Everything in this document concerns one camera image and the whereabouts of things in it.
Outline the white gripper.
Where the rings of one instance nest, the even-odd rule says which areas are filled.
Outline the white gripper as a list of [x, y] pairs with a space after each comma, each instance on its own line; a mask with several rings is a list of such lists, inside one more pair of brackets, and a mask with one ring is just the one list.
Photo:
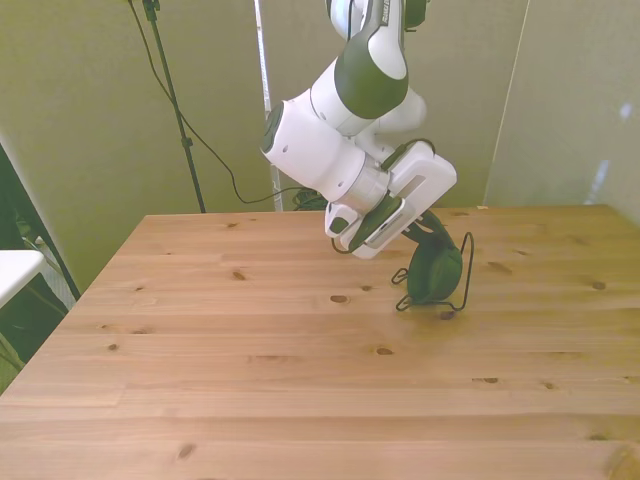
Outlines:
[[[380, 171], [388, 180], [386, 189], [358, 224], [352, 253], [371, 259], [402, 233], [418, 245], [431, 245], [435, 236], [452, 246], [445, 226], [428, 209], [456, 184], [453, 165], [437, 155], [429, 142], [410, 141], [387, 157]], [[418, 217], [419, 224], [413, 223]]]

